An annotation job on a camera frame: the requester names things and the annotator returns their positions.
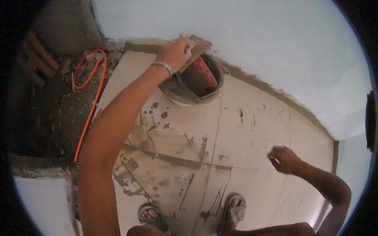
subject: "sandal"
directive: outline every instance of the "sandal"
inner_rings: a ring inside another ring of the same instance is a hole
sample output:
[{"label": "sandal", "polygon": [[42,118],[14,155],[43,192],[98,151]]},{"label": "sandal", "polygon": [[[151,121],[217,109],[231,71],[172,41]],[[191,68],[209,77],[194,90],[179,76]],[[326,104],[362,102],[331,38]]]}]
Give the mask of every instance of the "sandal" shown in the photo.
[{"label": "sandal", "polygon": [[[230,207],[230,203],[234,199],[237,199],[238,203],[235,207]],[[226,198],[225,207],[223,209],[223,216],[217,234],[220,235],[219,233],[225,223],[232,223],[236,225],[240,221],[242,221],[245,216],[246,207],[247,206],[245,204],[245,199],[242,195],[238,193],[230,193]]]},{"label": "sandal", "polygon": [[[144,213],[146,215],[146,212],[148,213],[148,210],[150,209],[153,209],[156,212],[157,216],[153,217],[152,219],[142,220],[141,219],[142,214]],[[169,225],[161,216],[159,212],[159,208],[154,204],[146,203],[146,204],[141,205],[138,210],[138,219],[141,224],[151,225],[163,231],[164,233],[167,233],[169,230]]]}]

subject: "bracelet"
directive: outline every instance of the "bracelet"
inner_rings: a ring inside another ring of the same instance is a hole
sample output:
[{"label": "bracelet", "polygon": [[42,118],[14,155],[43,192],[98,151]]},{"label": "bracelet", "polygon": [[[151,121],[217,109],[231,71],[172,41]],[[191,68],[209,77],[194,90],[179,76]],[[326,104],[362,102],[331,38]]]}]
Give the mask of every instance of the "bracelet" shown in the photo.
[{"label": "bracelet", "polygon": [[169,71],[169,76],[171,77],[173,75],[172,69],[170,68],[170,66],[167,63],[164,63],[164,62],[154,62],[151,65],[152,66],[153,65],[164,66]]}]

